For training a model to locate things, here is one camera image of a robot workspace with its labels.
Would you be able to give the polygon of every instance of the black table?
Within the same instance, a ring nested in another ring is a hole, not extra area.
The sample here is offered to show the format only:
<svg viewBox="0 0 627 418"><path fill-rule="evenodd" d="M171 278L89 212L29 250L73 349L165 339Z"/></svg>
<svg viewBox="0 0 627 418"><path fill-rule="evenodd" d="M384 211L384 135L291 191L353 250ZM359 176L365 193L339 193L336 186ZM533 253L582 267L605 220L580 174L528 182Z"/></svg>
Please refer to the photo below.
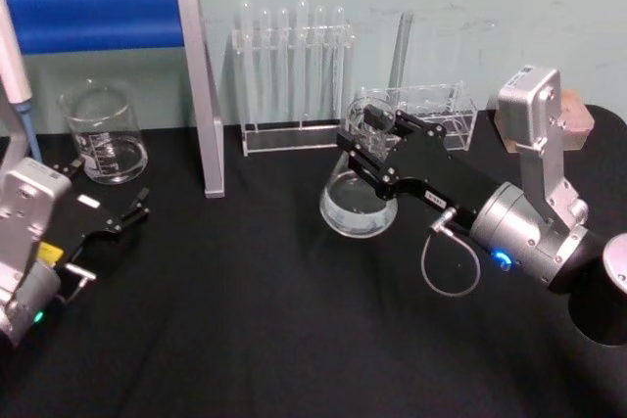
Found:
<svg viewBox="0 0 627 418"><path fill-rule="evenodd" d="M592 111L566 173L610 236L627 230L627 128ZM478 289L442 298L418 263L435 211L402 200L383 235L342 238L318 211L337 150L244 158L238 139L227 131L222 200L203 196L193 130L145 132L137 181L79 177L114 209L149 185L152 215L85 251L99 281L4 359L3 417L627 416L627 347L583 338L566 297L483 255ZM67 136L41 141L49 163L72 155ZM471 147L464 159L520 183L485 112ZM429 259L451 289L471 277L442 241Z"/></svg>

